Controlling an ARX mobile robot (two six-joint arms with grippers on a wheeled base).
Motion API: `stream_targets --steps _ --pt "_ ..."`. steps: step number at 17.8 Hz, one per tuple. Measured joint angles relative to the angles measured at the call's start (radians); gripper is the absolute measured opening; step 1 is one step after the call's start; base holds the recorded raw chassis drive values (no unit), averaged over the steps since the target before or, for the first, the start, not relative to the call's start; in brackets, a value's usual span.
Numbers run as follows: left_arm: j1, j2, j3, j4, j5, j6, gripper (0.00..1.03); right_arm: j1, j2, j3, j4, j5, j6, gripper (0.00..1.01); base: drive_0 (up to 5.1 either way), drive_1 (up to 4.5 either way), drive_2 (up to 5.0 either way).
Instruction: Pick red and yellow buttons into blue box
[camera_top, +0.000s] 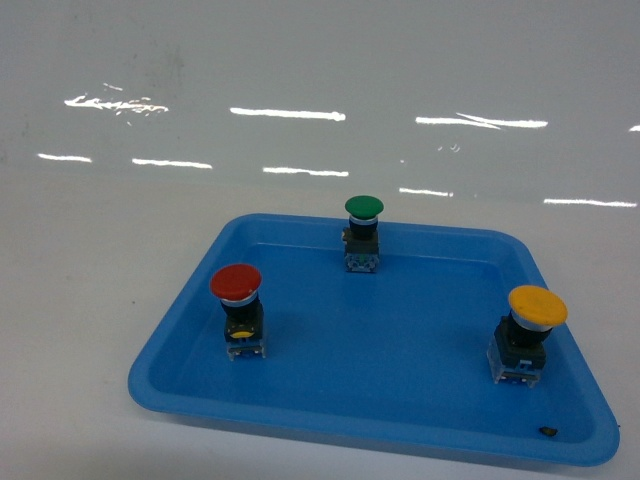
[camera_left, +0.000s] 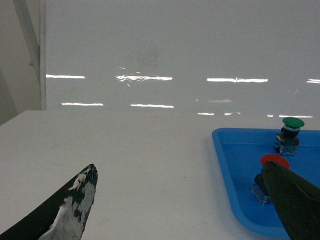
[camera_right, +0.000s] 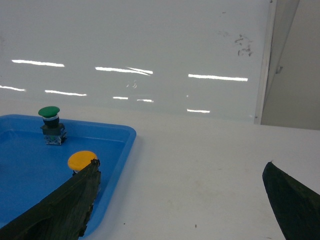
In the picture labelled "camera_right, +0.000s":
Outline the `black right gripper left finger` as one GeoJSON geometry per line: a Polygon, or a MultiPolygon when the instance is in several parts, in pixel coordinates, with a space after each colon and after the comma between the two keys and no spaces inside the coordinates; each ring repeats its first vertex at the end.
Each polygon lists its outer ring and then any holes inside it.
{"type": "Polygon", "coordinates": [[[85,234],[98,195],[100,161],[75,173],[39,203],[0,229],[2,240],[77,240],[85,234]]]}

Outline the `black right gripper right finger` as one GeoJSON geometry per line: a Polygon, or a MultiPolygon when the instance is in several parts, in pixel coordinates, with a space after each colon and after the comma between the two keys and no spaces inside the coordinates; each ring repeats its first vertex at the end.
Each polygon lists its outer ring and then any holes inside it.
{"type": "Polygon", "coordinates": [[[272,162],[266,164],[262,180],[284,238],[318,240],[320,238],[320,195],[272,162]]]}

